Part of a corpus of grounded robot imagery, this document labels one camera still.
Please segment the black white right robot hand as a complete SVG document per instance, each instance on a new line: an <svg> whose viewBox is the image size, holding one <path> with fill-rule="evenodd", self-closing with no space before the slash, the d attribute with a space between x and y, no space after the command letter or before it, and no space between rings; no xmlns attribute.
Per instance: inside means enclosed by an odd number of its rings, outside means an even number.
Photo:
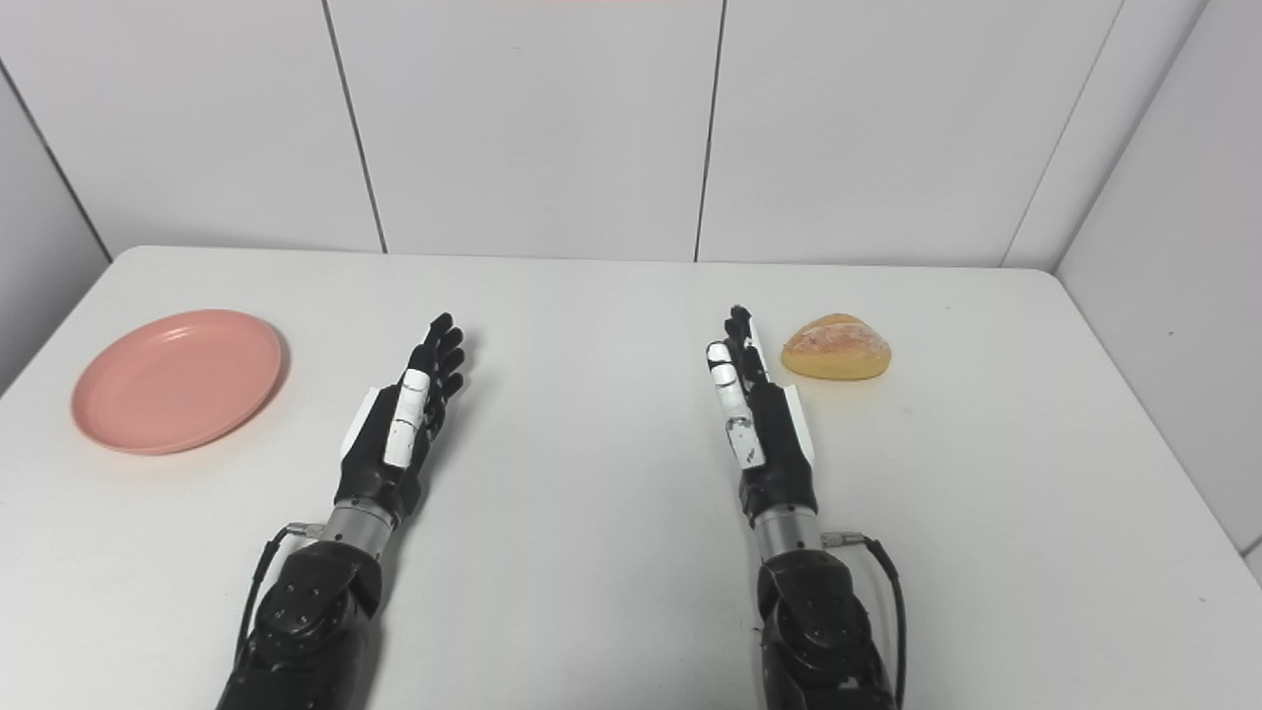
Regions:
<svg viewBox="0 0 1262 710"><path fill-rule="evenodd" d="M817 515L806 416L798 391L770 377L748 309L731 306L723 329L722 340L708 343L705 361L740 468L740 511L752 528L772 511Z"/></svg>

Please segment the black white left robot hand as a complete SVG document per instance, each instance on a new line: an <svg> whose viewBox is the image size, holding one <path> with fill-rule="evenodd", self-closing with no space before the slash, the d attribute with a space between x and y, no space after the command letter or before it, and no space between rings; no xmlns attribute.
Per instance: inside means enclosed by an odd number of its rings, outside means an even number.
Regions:
<svg viewBox="0 0 1262 710"><path fill-rule="evenodd" d="M425 491L422 467L445 428L448 400L463 387L463 340L454 317L443 311L398 381L365 400L334 502L375 504L395 525L414 515Z"/></svg>

